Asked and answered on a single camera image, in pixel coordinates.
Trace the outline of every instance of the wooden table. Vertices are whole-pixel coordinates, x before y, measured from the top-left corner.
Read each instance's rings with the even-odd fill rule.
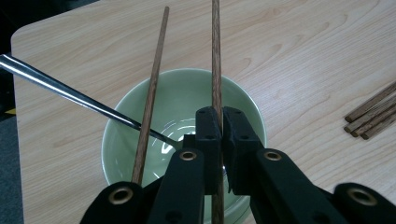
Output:
[[[211,1],[100,1],[22,27],[12,54],[114,107],[149,77],[165,6],[162,71],[211,69]],[[258,104],[268,146],[319,187],[357,182],[396,203],[396,125],[369,141],[343,130],[396,79],[394,1],[221,1],[220,20],[222,72]],[[106,186],[107,119],[17,77],[15,90],[25,222],[78,223]]]

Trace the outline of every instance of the metal spoon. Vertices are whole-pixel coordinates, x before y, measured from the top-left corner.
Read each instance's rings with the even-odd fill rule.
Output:
[[[0,55],[0,67],[4,68],[5,70],[14,75],[18,75],[32,81],[33,83],[40,87],[43,87],[44,89],[53,91],[76,104],[83,105],[93,111],[105,115],[110,119],[114,119],[133,129],[140,131],[141,124],[139,122],[130,119],[125,115],[121,114],[120,112],[93,100],[91,97],[74,90],[73,88],[62,83],[61,81],[46,75],[45,73],[33,68],[33,66],[24,63],[12,56],[8,56],[6,54]],[[160,141],[165,142],[166,144],[171,145],[175,149],[181,149],[183,146],[182,141],[173,140],[154,130],[150,130],[149,135],[157,138]]]

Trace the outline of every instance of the wooden chopstick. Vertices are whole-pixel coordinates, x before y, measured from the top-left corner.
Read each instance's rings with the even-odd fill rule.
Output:
[[[357,130],[353,131],[351,134],[354,137],[362,136],[363,134],[368,132],[369,130],[373,129],[376,125],[378,125],[382,120],[392,116],[393,114],[396,114],[396,104],[393,104],[391,107],[386,109],[384,112],[379,114],[378,116],[373,117],[371,120],[369,120],[367,123],[364,125],[361,125]]]
[[[134,170],[132,182],[142,184],[143,172],[146,161],[146,154],[149,141],[149,126],[151,124],[152,110],[157,90],[158,75],[160,73],[161,57],[163,56],[163,42],[165,40],[166,24],[168,23],[169,7],[165,7],[163,12],[163,23],[161,25],[160,37],[158,39],[157,50],[155,52],[154,64],[152,65],[151,78],[148,87],[148,97],[146,99],[145,112],[143,115],[137,144],[136,157],[134,158]]]
[[[354,120],[352,123],[349,123],[344,130],[347,133],[351,133],[358,129],[361,125],[364,123],[368,122],[369,120],[379,116],[382,112],[390,108],[391,106],[396,105],[396,95],[392,96],[390,99],[388,99],[386,102],[383,104],[378,105],[377,107],[374,107],[373,109],[370,109],[366,114],[361,116],[360,118]]]
[[[221,106],[221,58],[220,58],[220,21],[219,0],[212,0],[212,106],[215,108],[219,128],[222,131],[222,106]],[[224,188],[222,173],[222,153],[219,163],[219,184],[216,194],[212,195],[212,223],[224,223]]]
[[[387,128],[390,124],[392,124],[396,120],[396,113],[393,112],[390,116],[383,119],[377,125],[375,125],[372,129],[369,129],[367,132],[363,133],[361,137],[365,140],[379,134],[385,128]]]
[[[396,91],[396,81],[387,86],[384,90],[376,94],[374,97],[370,98],[368,101],[358,106],[355,110],[346,115],[345,119],[348,122],[353,122],[358,117],[365,114],[374,105],[385,99],[387,96],[391,95]]]

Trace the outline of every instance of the ceramic bowl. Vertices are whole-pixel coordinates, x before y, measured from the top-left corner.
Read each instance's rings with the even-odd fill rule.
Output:
[[[258,107],[236,83],[225,76],[222,77],[221,82],[223,106],[244,111],[265,145],[266,135]],[[117,105],[116,110],[140,122],[143,118],[148,88],[147,79],[129,91]],[[211,105],[210,71],[183,68],[163,72],[158,79],[151,129],[181,140],[183,134],[194,133],[195,112],[208,105]],[[114,120],[107,123],[102,145],[102,163],[108,184],[131,180],[138,137],[138,131]],[[164,175],[173,152],[175,150],[172,147],[150,137],[143,187]],[[224,176],[224,189],[225,222],[242,222],[250,212],[248,197],[227,193],[226,176]],[[205,223],[210,222],[210,204],[210,196],[205,196]]]

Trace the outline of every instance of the dark floor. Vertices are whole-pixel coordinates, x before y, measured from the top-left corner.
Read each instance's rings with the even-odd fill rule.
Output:
[[[64,2],[69,10],[95,1]],[[0,224],[21,224],[23,212],[17,118],[12,113],[5,113],[15,106],[12,75],[0,71],[0,78]]]

